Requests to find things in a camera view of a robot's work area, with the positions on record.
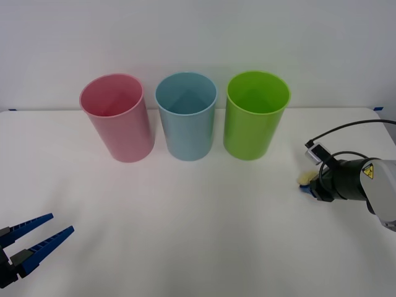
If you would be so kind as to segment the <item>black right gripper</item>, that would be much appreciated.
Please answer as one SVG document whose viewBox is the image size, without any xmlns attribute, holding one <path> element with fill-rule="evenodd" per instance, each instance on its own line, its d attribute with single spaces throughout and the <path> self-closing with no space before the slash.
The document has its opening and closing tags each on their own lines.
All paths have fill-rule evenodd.
<svg viewBox="0 0 396 297">
<path fill-rule="evenodd" d="M 335 200 L 335 191 L 332 182 L 332 174 L 322 175 L 323 184 L 319 181 L 319 174 L 310 181 L 310 185 L 299 185 L 299 190 L 315 200 L 332 202 Z"/>
</svg>

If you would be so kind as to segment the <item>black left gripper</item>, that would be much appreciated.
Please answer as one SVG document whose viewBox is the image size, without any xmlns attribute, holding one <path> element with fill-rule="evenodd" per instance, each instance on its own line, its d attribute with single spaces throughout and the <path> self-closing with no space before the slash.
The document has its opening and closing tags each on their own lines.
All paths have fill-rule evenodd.
<svg viewBox="0 0 396 297">
<path fill-rule="evenodd" d="M 16 240 L 31 232 L 40 225 L 53 218 L 52 213 L 28 220 L 18 225 L 8 226 L 1 229 L 0 235 L 0 287 L 5 288 L 11 283 L 16 282 L 18 274 L 25 278 L 31 274 L 40 263 L 48 257 L 60 244 L 62 244 L 73 232 L 74 227 L 69 226 L 66 229 L 56 233 L 52 237 L 32 246 L 29 249 L 23 249 L 17 254 L 11 256 L 11 262 L 4 252 L 6 248 L 15 243 Z"/>
</svg>

